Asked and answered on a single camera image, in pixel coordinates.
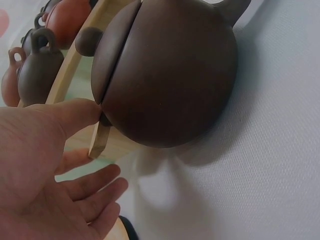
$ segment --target teapot handle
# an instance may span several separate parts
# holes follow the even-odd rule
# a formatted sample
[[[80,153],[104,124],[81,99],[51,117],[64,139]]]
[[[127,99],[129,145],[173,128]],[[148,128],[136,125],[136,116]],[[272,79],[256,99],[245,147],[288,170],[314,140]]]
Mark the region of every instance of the teapot handle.
[[[233,27],[247,10],[250,3],[251,0],[223,0],[213,5],[219,9],[228,24]]]
[[[39,23],[39,20],[42,18],[42,16],[45,14],[45,12],[40,12],[34,19],[34,28],[35,29],[40,29],[44,26],[41,26]]]
[[[40,28],[30,34],[32,54],[38,54],[40,52],[40,46],[39,46],[40,37],[45,37],[48,40],[50,53],[53,53],[58,49],[56,45],[56,37],[53,31],[51,31],[48,28]]]
[[[21,57],[21,62],[24,62],[27,58],[27,55],[25,51],[21,47],[14,47],[9,50],[9,60],[10,60],[10,65],[14,65],[17,63],[17,60],[15,58],[15,54],[19,54]]]

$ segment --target white cloth backdrop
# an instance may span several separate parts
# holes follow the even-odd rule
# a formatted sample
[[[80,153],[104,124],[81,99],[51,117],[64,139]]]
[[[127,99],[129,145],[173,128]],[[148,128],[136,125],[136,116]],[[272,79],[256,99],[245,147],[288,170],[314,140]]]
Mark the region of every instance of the white cloth backdrop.
[[[141,240],[320,239],[320,2],[261,2],[237,28],[237,83],[215,128],[119,162],[121,213]]]

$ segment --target finger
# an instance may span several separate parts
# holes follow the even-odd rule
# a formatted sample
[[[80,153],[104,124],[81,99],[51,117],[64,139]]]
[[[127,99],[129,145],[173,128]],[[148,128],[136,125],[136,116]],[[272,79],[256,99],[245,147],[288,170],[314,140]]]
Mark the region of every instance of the finger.
[[[127,188],[127,180],[124,178],[118,178],[103,190],[98,191],[84,200],[77,201],[76,204],[78,205],[85,221],[90,223],[100,215],[108,204],[118,200]]]
[[[120,214],[119,204],[110,203],[89,227],[97,240],[103,240],[114,227]]]
[[[33,105],[29,108],[46,113],[55,120],[65,135],[65,139],[97,123],[101,115],[99,105],[91,100],[80,98],[52,105]]]
[[[78,201],[95,194],[104,186],[111,183],[120,175],[120,172],[119,166],[111,164],[95,173],[80,177],[73,181],[64,181],[61,182],[61,184],[65,186],[69,197],[73,201]]]
[[[69,172],[72,169],[86,165],[92,162],[93,159],[89,157],[89,149],[82,148],[63,153],[62,161],[59,167],[55,170],[56,175],[61,175]]]

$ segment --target clay teapot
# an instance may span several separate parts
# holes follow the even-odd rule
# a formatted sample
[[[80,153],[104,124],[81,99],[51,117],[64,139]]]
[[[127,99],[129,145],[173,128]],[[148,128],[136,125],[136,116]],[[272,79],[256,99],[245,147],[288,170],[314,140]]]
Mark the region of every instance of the clay teapot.
[[[210,130],[238,67],[233,26],[251,0],[136,0],[105,32],[81,31],[91,88],[109,122],[142,145],[170,148]]]
[[[50,11],[54,8],[55,5],[60,3],[62,0],[50,0],[47,4],[41,8],[41,13],[44,13],[42,16],[42,21],[46,22]]]
[[[49,44],[39,46],[39,38],[45,37]],[[54,33],[41,28],[31,33],[31,54],[22,65],[18,75],[18,91],[26,106],[45,104],[64,56],[56,46]]]
[[[26,56],[29,56],[30,55],[30,52],[31,52],[31,39],[30,39],[30,35],[32,32],[38,30],[38,29],[41,29],[43,28],[44,26],[41,26],[39,24],[39,20],[40,18],[43,16],[43,12],[42,13],[39,13],[35,19],[34,19],[34,28],[30,29],[26,35],[24,37],[21,38],[21,43],[22,43],[22,48],[24,49],[24,52],[26,54]],[[39,46],[42,48],[44,46],[46,46],[48,44],[48,40],[45,38],[45,37],[40,37],[39,38]]]
[[[89,0],[63,0],[53,7],[45,27],[53,31],[58,48],[70,48],[90,12]]]
[[[18,93],[18,74],[17,71],[25,62],[27,56],[21,47],[14,47],[9,50],[9,68],[5,72],[1,81],[1,94],[4,103],[8,107],[17,107],[20,101]],[[15,55],[19,54],[21,60],[17,61]]]

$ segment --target teapot spout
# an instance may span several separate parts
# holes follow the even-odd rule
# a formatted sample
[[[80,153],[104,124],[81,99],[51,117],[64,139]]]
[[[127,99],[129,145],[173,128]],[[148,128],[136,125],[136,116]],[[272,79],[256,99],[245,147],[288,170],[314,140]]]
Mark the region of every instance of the teapot spout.
[[[224,0],[214,4],[214,6],[219,9],[225,20],[233,27],[250,3],[251,0]]]

